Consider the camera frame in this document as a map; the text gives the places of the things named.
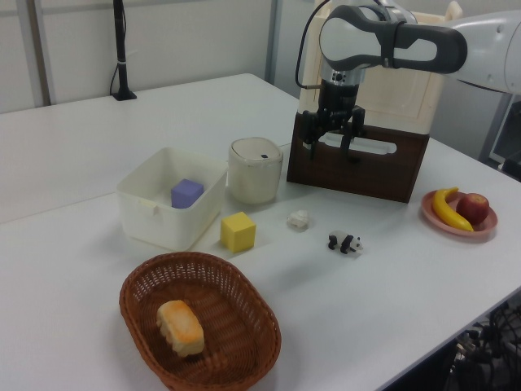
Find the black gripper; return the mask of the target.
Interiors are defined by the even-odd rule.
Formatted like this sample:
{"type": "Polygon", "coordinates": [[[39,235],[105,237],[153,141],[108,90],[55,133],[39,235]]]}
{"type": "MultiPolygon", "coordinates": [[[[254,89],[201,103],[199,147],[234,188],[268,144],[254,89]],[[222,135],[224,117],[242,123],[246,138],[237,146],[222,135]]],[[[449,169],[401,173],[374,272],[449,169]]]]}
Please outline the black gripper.
{"type": "Polygon", "coordinates": [[[309,144],[310,160],[315,157],[320,137],[327,132],[339,131],[343,135],[340,151],[344,159],[351,164],[360,162],[350,152],[350,146],[363,128],[365,110],[356,105],[363,76],[362,69],[325,71],[318,89],[317,109],[302,113],[300,139],[309,144]]]}

